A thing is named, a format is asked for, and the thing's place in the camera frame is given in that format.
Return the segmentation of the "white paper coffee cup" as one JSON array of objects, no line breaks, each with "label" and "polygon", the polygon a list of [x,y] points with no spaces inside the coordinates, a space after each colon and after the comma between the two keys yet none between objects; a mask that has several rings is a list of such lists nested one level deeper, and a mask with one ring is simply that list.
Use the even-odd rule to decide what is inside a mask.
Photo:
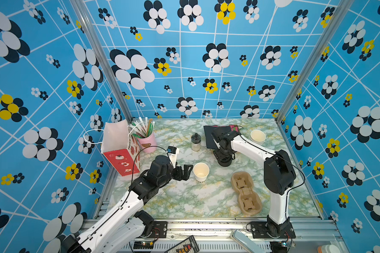
[{"label": "white paper coffee cup", "polygon": [[193,167],[193,173],[197,182],[204,182],[210,173],[210,168],[206,163],[197,163]]}]

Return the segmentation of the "red white paper gift bag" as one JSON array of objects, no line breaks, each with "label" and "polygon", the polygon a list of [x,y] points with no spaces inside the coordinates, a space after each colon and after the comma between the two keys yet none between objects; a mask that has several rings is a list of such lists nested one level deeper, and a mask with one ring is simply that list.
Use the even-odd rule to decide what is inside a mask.
[{"label": "red white paper gift bag", "polygon": [[117,172],[123,177],[139,173],[140,147],[130,134],[127,120],[106,123],[102,132],[100,152]]}]

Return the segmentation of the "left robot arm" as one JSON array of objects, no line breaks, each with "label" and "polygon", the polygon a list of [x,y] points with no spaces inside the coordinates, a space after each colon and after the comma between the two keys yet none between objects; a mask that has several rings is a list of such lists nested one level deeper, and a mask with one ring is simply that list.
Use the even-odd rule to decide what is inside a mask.
[{"label": "left robot arm", "polygon": [[115,253],[141,235],[152,233],[154,218],[142,208],[171,180],[187,181],[193,166],[178,166],[173,156],[157,156],[136,178],[125,196],[77,238],[68,236],[62,253]]}]

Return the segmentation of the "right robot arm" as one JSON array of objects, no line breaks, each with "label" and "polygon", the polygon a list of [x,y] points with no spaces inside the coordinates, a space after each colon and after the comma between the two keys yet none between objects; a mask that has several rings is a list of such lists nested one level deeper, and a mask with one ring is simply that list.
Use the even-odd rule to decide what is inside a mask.
[{"label": "right robot arm", "polygon": [[213,151],[219,165],[228,167],[241,153],[263,166],[265,186],[270,191],[270,210],[267,216],[269,235],[280,237],[290,224],[288,215],[288,194],[293,187],[296,173],[289,155],[284,150],[273,151],[262,147],[237,131],[225,131],[223,127],[212,130],[212,138],[216,144]]}]

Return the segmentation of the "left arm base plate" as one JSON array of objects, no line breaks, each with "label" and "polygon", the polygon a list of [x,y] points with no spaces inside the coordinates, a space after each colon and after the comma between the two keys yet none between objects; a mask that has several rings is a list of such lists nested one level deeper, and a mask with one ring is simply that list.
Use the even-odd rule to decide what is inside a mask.
[{"label": "left arm base plate", "polygon": [[168,222],[166,221],[153,221],[145,226],[140,238],[166,238]]}]

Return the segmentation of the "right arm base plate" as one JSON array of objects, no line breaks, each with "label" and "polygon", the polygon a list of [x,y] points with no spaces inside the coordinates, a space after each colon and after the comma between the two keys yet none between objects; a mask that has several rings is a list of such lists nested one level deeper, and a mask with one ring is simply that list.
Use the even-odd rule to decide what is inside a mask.
[{"label": "right arm base plate", "polygon": [[248,224],[247,230],[254,239],[295,239],[296,234],[291,222],[281,225],[267,221],[253,221]]}]

